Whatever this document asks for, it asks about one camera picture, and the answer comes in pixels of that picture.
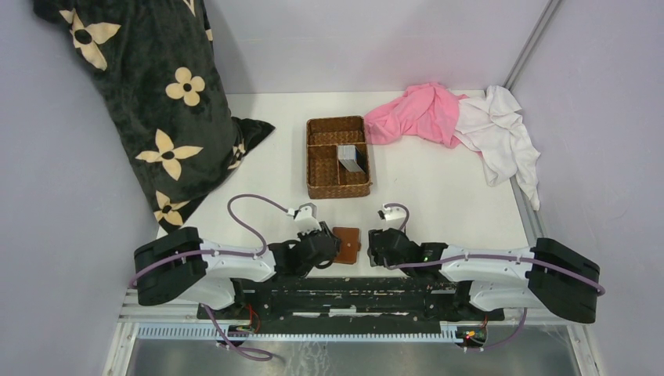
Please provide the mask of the brown leather card holder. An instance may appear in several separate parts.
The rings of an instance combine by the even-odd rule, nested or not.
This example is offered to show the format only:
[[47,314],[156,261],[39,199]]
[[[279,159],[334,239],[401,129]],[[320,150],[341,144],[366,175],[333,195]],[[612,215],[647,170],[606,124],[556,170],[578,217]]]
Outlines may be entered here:
[[341,241],[334,263],[353,265],[357,263],[361,248],[361,231],[353,227],[334,227],[333,234]]

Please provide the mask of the brown woven basket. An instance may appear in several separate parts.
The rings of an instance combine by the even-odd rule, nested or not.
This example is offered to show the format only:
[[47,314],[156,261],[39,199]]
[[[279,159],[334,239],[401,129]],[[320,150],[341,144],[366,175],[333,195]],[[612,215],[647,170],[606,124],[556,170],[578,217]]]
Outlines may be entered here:
[[[337,158],[337,147],[358,150],[360,170],[350,172]],[[359,115],[313,118],[306,123],[306,185],[312,199],[365,197],[370,194],[364,119]]]

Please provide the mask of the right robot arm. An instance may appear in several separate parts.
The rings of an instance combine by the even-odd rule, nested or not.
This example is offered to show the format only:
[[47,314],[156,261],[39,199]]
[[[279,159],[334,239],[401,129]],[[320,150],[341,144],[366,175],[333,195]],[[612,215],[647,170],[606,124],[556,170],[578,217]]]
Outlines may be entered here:
[[482,250],[446,243],[417,244],[401,230],[371,230],[375,266],[408,277],[460,285],[452,299],[463,320],[495,309],[547,309],[564,320],[593,324],[605,293],[600,266],[562,243],[541,237],[533,247]]

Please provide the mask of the white cloth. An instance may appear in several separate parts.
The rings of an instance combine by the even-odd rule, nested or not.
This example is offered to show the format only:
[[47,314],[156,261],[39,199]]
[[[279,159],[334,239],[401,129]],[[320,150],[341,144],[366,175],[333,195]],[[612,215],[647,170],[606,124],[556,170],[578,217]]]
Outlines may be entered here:
[[491,85],[482,98],[460,99],[459,108],[454,135],[466,148],[482,155],[487,185],[516,178],[532,209],[539,210],[536,162],[540,152],[532,144],[520,114],[522,107],[512,93]]

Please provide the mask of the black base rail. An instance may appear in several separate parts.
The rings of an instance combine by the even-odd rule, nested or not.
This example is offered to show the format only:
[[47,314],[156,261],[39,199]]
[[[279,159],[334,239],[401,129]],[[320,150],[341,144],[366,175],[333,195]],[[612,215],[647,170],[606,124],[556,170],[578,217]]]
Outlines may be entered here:
[[411,322],[502,321],[502,309],[487,313],[475,308],[463,293],[468,282],[412,277],[313,277],[278,278],[259,283],[234,280],[233,303],[213,313],[217,320],[250,320],[263,326],[297,313],[328,314],[352,309],[379,316],[406,314]]

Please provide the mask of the pink cloth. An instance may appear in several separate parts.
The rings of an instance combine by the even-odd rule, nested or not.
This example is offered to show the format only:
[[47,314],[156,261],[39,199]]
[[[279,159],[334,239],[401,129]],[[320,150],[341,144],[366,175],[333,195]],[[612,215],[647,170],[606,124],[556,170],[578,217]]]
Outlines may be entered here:
[[366,140],[387,145],[403,136],[418,136],[453,149],[461,144],[455,131],[460,101],[466,98],[435,82],[411,85],[400,97],[364,116]]

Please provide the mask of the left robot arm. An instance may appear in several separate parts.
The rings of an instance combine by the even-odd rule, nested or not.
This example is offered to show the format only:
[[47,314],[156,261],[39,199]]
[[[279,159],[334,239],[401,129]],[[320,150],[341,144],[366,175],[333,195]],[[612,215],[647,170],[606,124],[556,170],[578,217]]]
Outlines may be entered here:
[[141,306],[180,299],[234,319],[247,306],[239,292],[241,280],[262,284],[303,279],[313,269],[330,266],[341,245],[325,222],[294,240],[268,244],[264,252],[222,246],[201,238],[197,228],[184,227],[135,250],[130,286]]

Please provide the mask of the black floral pillow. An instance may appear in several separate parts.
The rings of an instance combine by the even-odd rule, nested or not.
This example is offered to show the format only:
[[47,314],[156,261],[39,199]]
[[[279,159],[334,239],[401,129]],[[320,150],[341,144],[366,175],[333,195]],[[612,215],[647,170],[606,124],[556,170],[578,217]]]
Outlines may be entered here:
[[35,1],[70,37],[157,224],[182,227],[274,131],[235,117],[202,1]]

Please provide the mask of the grey card stack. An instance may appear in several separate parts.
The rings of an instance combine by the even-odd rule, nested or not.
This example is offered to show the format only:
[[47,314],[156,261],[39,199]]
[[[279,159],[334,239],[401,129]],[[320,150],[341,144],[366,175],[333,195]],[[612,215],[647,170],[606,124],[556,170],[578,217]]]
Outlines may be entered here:
[[366,157],[355,145],[337,145],[337,160],[348,172],[366,173]]

